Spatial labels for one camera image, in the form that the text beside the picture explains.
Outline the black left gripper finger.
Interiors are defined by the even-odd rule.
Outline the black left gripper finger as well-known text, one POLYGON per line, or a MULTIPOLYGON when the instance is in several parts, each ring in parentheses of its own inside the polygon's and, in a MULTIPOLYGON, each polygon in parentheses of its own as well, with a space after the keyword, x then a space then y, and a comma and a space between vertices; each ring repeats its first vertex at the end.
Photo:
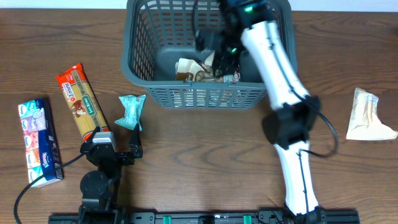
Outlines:
POLYGON ((82 143, 81 149, 91 149, 91 145, 93 144, 93 138, 98 132, 100 132, 99 126, 95 127, 95 129, 91 133, 89 133, 88 137, 82 143))
POLYGON ((131 154, 134 159, 136 158, 142 158, 143 156, 143 149, 142 149, 142 143, 141 143, 141 138, 140 138, 140 126, 139 124, 136 124, 132 136, 129 140, 129 147, 131 149, 131 154))

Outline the brown white snack packet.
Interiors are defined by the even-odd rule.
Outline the brown white snack packet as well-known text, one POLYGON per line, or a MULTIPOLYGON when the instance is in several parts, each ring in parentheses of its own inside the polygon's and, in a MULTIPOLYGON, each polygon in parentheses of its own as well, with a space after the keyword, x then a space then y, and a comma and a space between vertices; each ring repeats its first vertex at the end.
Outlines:
POLYGON ((239 72, 234 72, 231 75, 222 76, 224 83, 237 83, 240 82, 241 76, 239 72))

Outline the red spaghetti packet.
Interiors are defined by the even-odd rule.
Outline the red spaghetti packet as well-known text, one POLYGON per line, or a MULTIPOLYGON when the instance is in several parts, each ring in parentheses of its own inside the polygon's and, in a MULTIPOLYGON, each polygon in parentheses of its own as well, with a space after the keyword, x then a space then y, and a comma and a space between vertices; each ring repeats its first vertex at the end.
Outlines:
POLYGON ((110 131, 81 63, 57 75, 56 80, 84 141, 97 127, 110 131))

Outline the teal snack wrapper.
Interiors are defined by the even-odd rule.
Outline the teal snack wrapper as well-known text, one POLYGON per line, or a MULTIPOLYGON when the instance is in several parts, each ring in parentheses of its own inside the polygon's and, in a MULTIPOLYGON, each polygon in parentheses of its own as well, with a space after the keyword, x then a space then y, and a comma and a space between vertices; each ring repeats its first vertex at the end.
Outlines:
POLYGON ((134 130, 138 124, 139 130, 142 131, 141 114, 144 108, 146 95, 125 95, 120 96, 119 99, 125 108, 125 112, 124 117, 117 119, 115 123, 130 130, 134 130))

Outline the blue Kleenex tissue multipack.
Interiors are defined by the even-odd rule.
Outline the blue Kleenex tissue multipack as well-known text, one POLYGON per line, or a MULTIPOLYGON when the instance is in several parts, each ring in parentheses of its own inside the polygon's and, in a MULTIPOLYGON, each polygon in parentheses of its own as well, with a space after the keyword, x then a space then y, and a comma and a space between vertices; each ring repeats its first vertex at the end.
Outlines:
POLYGON ((18 114, 24 134, 29 182, 39 188, 61 181, 61 170, 40 178, 62 165, 49 100, 38 98, 19 104, 18 114))

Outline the beige brown snack bag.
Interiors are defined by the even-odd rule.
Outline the beige brown snack bag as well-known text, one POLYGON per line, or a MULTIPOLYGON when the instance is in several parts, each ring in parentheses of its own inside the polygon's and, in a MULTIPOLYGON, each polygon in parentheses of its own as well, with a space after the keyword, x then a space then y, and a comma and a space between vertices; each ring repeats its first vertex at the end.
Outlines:
POLYGON ((379 98, 361 88, 354 91, 353 106, 346 139, 384 141, 397 138, 397 131, 383 124, 377 116, 379 98))

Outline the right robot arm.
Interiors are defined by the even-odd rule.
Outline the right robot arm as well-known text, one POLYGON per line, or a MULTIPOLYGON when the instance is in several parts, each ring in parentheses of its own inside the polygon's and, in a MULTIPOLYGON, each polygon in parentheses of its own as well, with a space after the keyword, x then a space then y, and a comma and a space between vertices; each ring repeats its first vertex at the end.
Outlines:
POLYGON ((246 109, 268 97, 262 121, 286 188, 284 208, 158 215, 164 223, 325 223, 313 192, 309 133, 320 101, 296 75, 287 1, 129 1, 121 66, 166 108, 246 109))

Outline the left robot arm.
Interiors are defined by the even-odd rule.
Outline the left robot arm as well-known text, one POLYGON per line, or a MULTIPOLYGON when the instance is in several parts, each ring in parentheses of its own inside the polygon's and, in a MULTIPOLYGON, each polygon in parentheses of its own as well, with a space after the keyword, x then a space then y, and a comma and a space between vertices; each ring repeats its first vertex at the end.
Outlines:
POLYGON ((85 174, 80 182, 78 224, 130 222, 127 211, 117 207, 117 199, 122 167, 133 165, 134 157, 130 152, 116 152, 115 148, 113 133, 103 132, 98 126, 81 145, 80 152, 97 169, 85 174))

